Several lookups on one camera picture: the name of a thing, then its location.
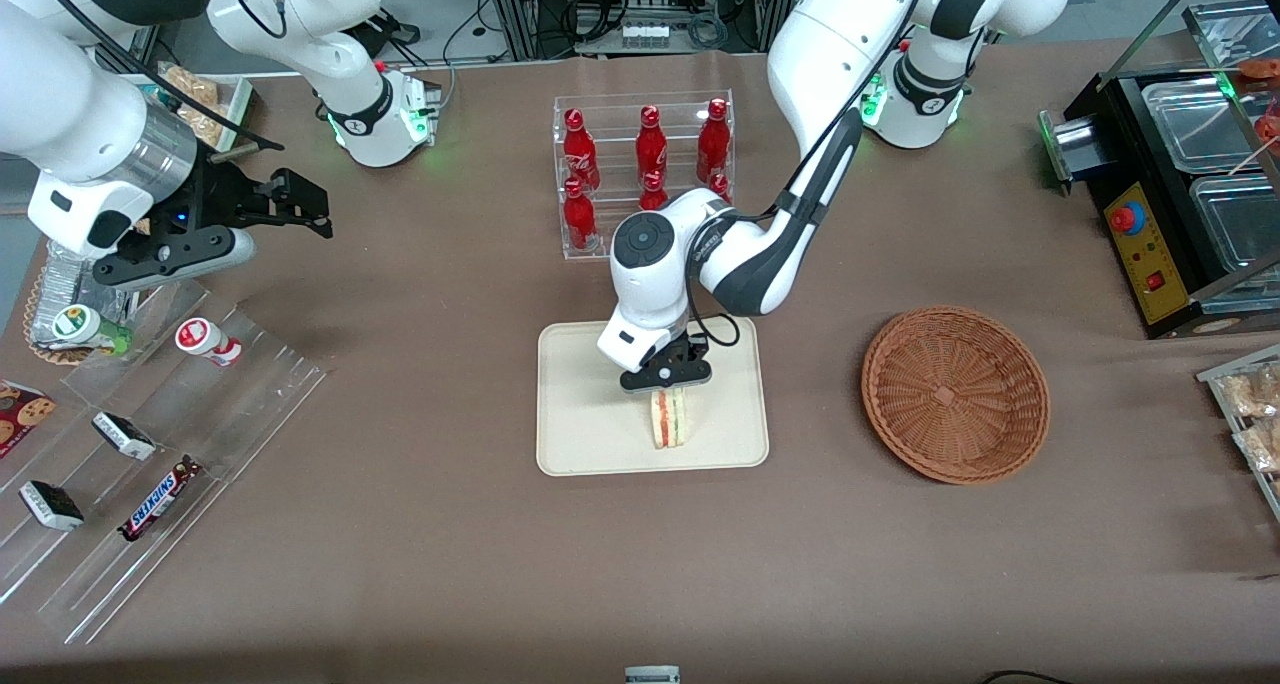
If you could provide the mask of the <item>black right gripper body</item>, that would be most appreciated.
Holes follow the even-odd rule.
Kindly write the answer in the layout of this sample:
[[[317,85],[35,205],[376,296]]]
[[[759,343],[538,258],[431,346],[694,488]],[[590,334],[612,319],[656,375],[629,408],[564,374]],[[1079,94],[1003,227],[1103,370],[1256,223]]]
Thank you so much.
[[[205,227],[283,227],[270,197],[273,186],[247,177],[232,163],[200,159],[180,187],[180,231]]]

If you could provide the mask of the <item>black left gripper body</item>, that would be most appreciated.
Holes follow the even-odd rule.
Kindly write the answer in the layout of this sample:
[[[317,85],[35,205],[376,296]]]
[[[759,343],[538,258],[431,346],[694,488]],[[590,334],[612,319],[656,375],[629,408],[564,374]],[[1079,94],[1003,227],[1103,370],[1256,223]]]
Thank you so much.
[[[685,332],[675,337],[650,359],[655,366],[684,366],[701,361],[710,348],[705,332]]]

